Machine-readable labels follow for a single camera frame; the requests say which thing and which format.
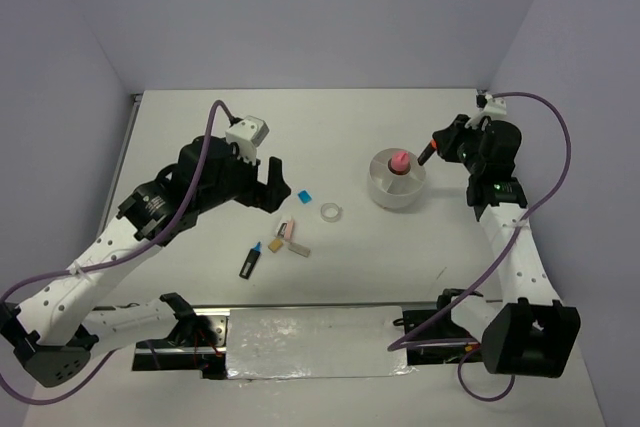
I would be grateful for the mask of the orange black highlighter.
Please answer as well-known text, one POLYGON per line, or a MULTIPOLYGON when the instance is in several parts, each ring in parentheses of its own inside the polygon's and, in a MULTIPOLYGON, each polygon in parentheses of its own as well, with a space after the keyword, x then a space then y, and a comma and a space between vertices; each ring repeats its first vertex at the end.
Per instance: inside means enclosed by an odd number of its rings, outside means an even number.
POLYGON ((417 163, 423 166, 438 151, 436 141, 432 139, 417 157, 417 163))

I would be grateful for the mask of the pink glue bottle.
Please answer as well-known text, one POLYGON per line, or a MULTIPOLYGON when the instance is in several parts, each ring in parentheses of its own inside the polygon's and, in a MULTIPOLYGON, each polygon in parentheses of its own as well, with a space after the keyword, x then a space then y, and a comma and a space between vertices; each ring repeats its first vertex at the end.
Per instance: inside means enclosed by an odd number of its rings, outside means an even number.
POLYGON ((388 161, 389 171, 397 176, 407 175, 411 170, 411 158, 406 150, 393 153, 388 161))

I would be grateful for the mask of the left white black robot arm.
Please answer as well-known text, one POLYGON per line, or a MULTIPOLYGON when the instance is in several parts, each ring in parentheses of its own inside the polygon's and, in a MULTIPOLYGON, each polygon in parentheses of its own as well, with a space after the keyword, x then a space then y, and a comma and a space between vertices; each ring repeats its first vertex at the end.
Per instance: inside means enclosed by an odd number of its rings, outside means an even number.
POLYGON ((93 358, 130 344, 164 339, 175 346, 202 334, 215 340, 209 321, 179 294, 106 306, 128 275, 157 255, 198 217, 228 201, 277 211, 290 195, 282 162, 272 157, 266 182, 258 161, 240 155, 236 142, 200 136, 174 164, 139 185, 116 216, 67 270, 32 297, 1 304, 1 334, 24 370, 53 388, 75 377, 93 358))

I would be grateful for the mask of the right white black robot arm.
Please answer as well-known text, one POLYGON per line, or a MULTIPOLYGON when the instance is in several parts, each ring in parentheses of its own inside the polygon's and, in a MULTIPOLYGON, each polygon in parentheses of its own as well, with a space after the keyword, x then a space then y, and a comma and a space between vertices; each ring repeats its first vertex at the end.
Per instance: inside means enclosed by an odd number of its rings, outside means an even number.
POLYGON ((581 326, 576 308, 563 304, 552 286, 527 218, 525 192, 514 175, 522 135, 513 124, 460 114, 433 135, 438 155, 469 173, 467 204, 498 263, 493 273, 501 302, 479 294, 457 296, 439 309, 436 330, 457 338, 465 330, 479 341, 492 374, 558 378, 581 326))

